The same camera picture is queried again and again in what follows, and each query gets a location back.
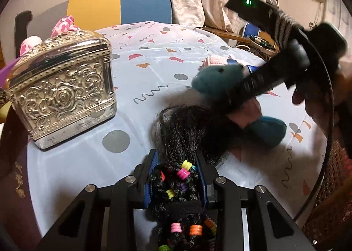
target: pink bead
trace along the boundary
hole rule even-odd
[[[189,171],[187,171],[185,168],[180,169],[177,172],[177,175],[180,177],[180,179],[184,180],[186,177],[188,177],[190,174]]]
[[[172,223],[171,224],[171,232],[182,232],[180,223]]]

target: metal screw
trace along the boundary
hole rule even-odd
[[[85,188],[85,190],[86,190],[87,192],[92,192],[92,191],[94,191],[94,189],[95,189],[95,185],[94,185],[94,184],[89,184],[89,185],[87,185],[86,188]]]
[[[226,183],[226,177],[217,177],[215,180],[216,180],[216,182],[219,183],[219,184],[224,184],[224,183]]]
[[[136,177],[135,176],[127,176],[125,178],[125,181],[128,182],[128,183],[133,183],[136,181]]]
[[[259,193],[264,193],[266,192],[266,187],[262,186],[262,185],[257,185],[256,186],[256,191]]]

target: tablecloth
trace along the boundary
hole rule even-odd
[[[103,187],[132,173],[155,147],[154,121],[160,110],[170,104],[200,102],[191,80],[208,55],[256,66],[264,63],[198,28],[142,22],[98,32],[113,47],[117,113],[111,120],[47,151],[29,140],[29,188],[42,235],[87,184]],[[243,143],[218,171],[240,186],[266,186],[294,216],[316,182],[326,139],[304,105],[291,103],[292,89],[282,84],[257,98],[263,115],[287,124],[282,143],[272,150]],[[138,250],[152,250],[155,242],[150,234],[156,223],[147,220],[144,212],[135,211],[134,216]]]

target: ornate metallic box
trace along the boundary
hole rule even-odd
[[[39,148],[115,115],[110,59],[106,38],[78,30],[36,45],[13,67],[6,94]]]

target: gold box lid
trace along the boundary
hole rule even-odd
[[[59,65],[71,58],[110,48],[109,40],[96,32],[77,30],[57,35],[25,53],[12,68],[4,88],[12,96],[15,90],[56,73]]]

